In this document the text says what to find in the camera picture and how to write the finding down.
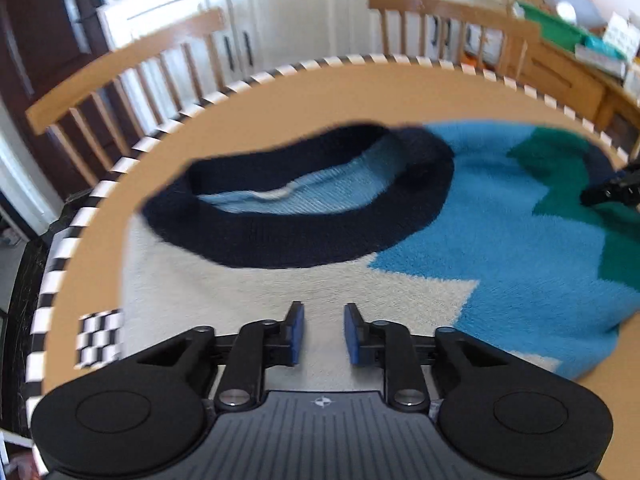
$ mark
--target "ribbed neckline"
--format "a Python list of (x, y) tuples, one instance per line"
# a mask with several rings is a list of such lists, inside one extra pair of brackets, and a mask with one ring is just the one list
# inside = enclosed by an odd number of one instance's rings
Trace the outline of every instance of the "ribbed neckline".
[[(345, 164), (385, 135), (408, 165), (362, 208), (332, 214), (229, 213), (198, 198), (278, 189), (304, 174)], [(343, 262), (385, 250), (439, 214), (454, 171), (453, 152), (423, 127), (348, 124), (270, 152), (194, 162), (149, 199), (143, 215), (162, 240), (230, 267), (279, 269)]]

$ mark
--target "round table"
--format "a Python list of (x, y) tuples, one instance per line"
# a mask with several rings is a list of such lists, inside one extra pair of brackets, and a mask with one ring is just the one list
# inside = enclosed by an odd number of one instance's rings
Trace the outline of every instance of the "round table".
[[(268, 150), (335, 123), (373, 120), (389, 126), (450, 120), (513, 120), (572, 130), (599, 143), (616, 167), (616, 150), (593, 125), (533, 88), (470, 66), (406, 56), (327, 58), (235, 83), (184, 110), (179, 121), (142, 139), (92, 192), (54, 255), (33, 321), (26, 397), (30, 416), (40, 396), (87, 373), (78, 369), (76, 336), (83, 316), (117, 309), (127, 221), (147, 197), (193, 158)], [(609, 480), (640, 470), (640, 317), (622, 329), (616, 352), (581, 383), (608, 404), (615, 436), (600, 468)]]

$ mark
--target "wooden chair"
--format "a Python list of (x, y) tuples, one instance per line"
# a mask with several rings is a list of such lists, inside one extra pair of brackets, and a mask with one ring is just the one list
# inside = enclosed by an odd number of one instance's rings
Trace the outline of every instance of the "wooden chair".
[(118, 121), (113, 116), (113, 108), (110, 106), (108, 99), (103, 98), (102, 90), (106, 87), (114, 89), (116, 98), (122, 105), (121, 108), (126, 112), (124, 115), (135, 129), (137, 137), (144, 137), (144, 131), (138, 117), (134, 111), (132, 101), (123, 86), (123, 77), (126, 71), (133, 69), (140, 88), (142, 89), (143, 99), (150, 109), (156, 124), (163, 122), (158, 103), (151, 89), (149, 78), (143, 69), (143, 62), (155, 59), (158, 62), (159, 72), (171, 101), (177, 110), (182, 109), (182, 103), (175, 81), (170, 75), (170, 70), (166, 62), (166, 54), (168, 50), (180, 48), (184, 56), (184, 60), (188, 67), (191, 84), (198, 101), (203, 96), (202, 85), (198, 79), (198, 71), (194, 62), (191, 40), (204, 38), (209, 62), (213, 70), (214, 79), (218, 88), (222, 88), (222, 67), (220, 59), (216, 51), (216, 47), (212, 38), (212, 33), (222, 30), (224, 27), (224, 19), (219, 8), (207, 10), (201, 14), (175, 23), (169, 27), (162, 28), (157, 32), (145, 36), (140, 40), (134, 41), (126, 47), (105, 54), (99, 57), (89, 65), (80, 69), (68, 79), (64, 80), (53, 90), (48, 92), (39, 101), (31, 105), (26, 111), (27, 118), (37, 136), (42, 135), (48, 128), (55, 135), (65, 153), (78, 169), (82, 177), (91, 185), (98, 183), (98, 178), (94, 170), (90, 167), (88, 161), (82, 157), (74, 146), (71, 137), (60, 125), (60, 121), (69, 114), (77, 130), (80, 131), (81, 140), (88, 145), (90, 151), (83, 148), (87, 153), (93, 153), (99, 164), (106, 171), (113, 166), (113, 161), (108, 157), (103, 145), (98, 141), (94, 131), (90, 126), (90, 122), (86, 119), (80, 110), (80, 105), (85, 102), (92, 103), (97, 109), (97, 115), (102, 120), (106, 130), (110, 134), (111, 140), (117, 146), (122, 155), (130, 153), (126, 136), (118, 126)]
[[(522, 66), (526, 58), (527, 48), (530, 44), (540, 41), (540, 26), (534, 22), (518, 20), (497, 10), (484, 7), (466, 5), (450, 0), (369, 0), (369, 9), (380, 12), (380, 27), (382, 29), (382, 45), (384, 54), (389, 54), (389, 36), (387, 27), (387, 12), (397, 11), (400, 14), (400, 54), (406, 54), (407, 42), (407, 13), (415, 13), (420, 16), (420, 36), (418, 51), (421, 56), (426, 56), (426, 41), (428, 33), (427, 16), (433, 16), (444, 20), (458, 20), (461, 24), (460, 31), (466, 31), (467, 25), (480, 25), (480, 45), (478, 52), (478, 68), (484, 68), (482, 54), (486, 43), (488, 29), (500, 30), (503, 34), (500, 58), (496, 65), (496, 72), (504, 74), (510, 64), (509, 53), (513, 51), (508, 47), (510, 41), (521, 41), (520, 58), (516, 62), (516, 78), (520, 76)], [(438, 58), (444, 56), (445, 27), (438, 28)], [(465, 34), (460, 34), (458, 42), (458, 59), (464, 54)]]

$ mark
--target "floor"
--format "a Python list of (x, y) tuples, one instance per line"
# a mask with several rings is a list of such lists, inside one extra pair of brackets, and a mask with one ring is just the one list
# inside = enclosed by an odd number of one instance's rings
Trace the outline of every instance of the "floor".
[[(38, 304), (40, 282), (54, 236), (71, 224), (85, 197), (65, 205), (60, 218), (41, 237), (16, 248), (0, 248), (0, 300), (10, 297), (6, 331), (2, 346), (2, 381), (0, 383), (0, 426), (29, 436), (22, 396), (24, 369), (30, 351), (31, 319)], [(15, 270), (4, 276), (4, 265)]]

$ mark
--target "dark brown door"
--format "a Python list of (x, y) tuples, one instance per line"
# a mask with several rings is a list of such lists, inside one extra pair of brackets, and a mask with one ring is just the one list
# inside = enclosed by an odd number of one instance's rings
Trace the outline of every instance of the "dark brown door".
[(95, 13), (98, 6), (100, 0), (0, 0), (0, 96), (62, 198), (88, 185), (55, 137), (33, 135), (24, 112), (73, 72), (107, 52)]

